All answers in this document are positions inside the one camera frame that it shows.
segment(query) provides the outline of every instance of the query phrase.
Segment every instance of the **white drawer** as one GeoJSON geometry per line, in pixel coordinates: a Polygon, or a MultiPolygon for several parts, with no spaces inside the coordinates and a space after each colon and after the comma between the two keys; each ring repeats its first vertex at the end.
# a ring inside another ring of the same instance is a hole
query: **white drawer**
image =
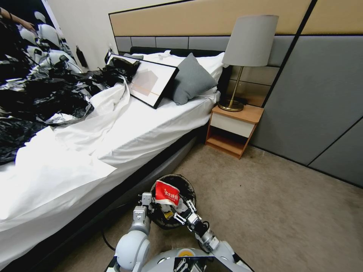
{"type": "Polygon", "coordinates": [[[211,126],[248,138],[253,130],[254,124],[213,113],[211,126]]]}

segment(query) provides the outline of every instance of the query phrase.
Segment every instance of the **white bed sheet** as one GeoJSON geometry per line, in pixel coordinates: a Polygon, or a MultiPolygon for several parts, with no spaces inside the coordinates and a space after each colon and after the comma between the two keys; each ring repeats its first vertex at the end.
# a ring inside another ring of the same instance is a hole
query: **white bed sheet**
{"type": "MultiPolygon", "coordinates": [[[[25,223],[13,227],[6,225],[11,222],[0,221],[0,270],[59,231],[185,133],[206,124],[219,96],[219,92],[213,88],[181,106],[164,98],[157,110],[131,97],[123,114],[91,154],[91,157],[117,169],[107,178],[94,180],[64,193],[62,202],[66,205],[54,206],[54,201],[44,203],[23,215],[27,216],[25,223]],[[42,213],[42,209],[52,212],[42,213]]],[[[0,167],[0,190],[2,183],[14,175],[14,169],[14,163],[0,167]]]]}

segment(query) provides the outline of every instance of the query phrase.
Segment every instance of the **black bed frame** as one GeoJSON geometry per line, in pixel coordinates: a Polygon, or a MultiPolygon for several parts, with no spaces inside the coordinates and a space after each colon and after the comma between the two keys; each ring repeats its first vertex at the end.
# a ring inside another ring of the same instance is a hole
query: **black bed frame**
{"type": "MultiPolygon", "coordinates": [[[[151,54],[170,50],[167,48],[132,47],[130,53],[151,54]]],[[[216,56],[220,51],[171,49],[171,54],[186,57],[193,53],[195,57],[216,56]]],[[[227,88],[231,66],[223,69],[218,82],[218,89],[224,93],[227,88]]],[[[2,272],[10,271],[49,271],[54,263],[59,262],[73,245],[82,243],[85,238],[102,227],[102,221],[112,212],[122,212],[118,207],[135,204],[137,195],[149,190],[155,180],[165,174],[171,173],[179,162],[186,156],[190,148],[198,140],[204,141],[207,125],[196,128],[168,148],[155,156],[148,163],[125,179],[121,184],[103,195],[91,206],[85,209],[74,220],[58,232],[43,240],[25,255],[17,258],[7,265],[2,272]]]]}

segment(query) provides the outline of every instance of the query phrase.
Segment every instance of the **wooden nightstand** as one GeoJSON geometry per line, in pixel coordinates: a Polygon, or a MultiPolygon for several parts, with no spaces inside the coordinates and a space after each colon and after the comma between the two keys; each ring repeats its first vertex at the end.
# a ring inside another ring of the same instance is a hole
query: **wooden nightstand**
{"type": "Polygon", "coordinates": [[[242,111],[212,109],[205,144],[241,158],[264,109],[245,105],[242,111]]]}

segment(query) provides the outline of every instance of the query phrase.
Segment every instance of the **red paper bag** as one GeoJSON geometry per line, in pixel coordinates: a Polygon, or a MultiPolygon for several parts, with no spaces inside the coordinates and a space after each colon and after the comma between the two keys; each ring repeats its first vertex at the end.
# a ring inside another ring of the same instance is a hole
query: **red paper bag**
{"type": "Polygon", "coordinates": [[[157,180],[155,186],[155,202],[159,204],[168,204],[176,207],[179,203],[179,189],[174,186],[157,180]]]}

